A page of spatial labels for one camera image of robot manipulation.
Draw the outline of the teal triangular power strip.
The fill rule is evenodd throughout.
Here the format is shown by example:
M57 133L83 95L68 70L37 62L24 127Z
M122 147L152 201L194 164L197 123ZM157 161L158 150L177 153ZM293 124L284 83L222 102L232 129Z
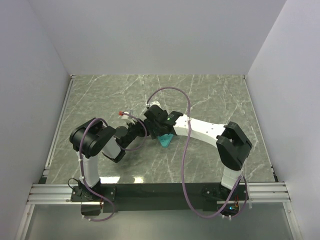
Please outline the teal triangular power strip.
M170 134L164 134L162 136L158 136L157 139L163 148L167 148L170 145L173 137L174 135L170 133Z

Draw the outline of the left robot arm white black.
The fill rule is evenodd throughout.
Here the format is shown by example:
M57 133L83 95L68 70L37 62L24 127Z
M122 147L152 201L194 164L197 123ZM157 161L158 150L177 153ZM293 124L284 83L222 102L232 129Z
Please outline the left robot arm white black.
M137 138L143 140L149 136L145 123L137 119L127 126L113 128L104 125L101 118L92 118L75 128L69 142L76 151L80 167L78 187L88 201L106 196L98 173L98 154L103 154L114 163L118 163L128 152L127 147Z

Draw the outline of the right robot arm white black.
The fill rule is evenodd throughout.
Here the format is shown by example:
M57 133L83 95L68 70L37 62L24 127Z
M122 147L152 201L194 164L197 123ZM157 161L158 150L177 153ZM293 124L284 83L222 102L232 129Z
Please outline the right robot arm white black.
M237 194L235 183L253 148L237 123L230 121L228 124L215 124L189 118L177 111L168 113L159 104L148 104L144 116L147 130L153 139L167 134L190 136L216 147L224 165L219 193L226 200Z

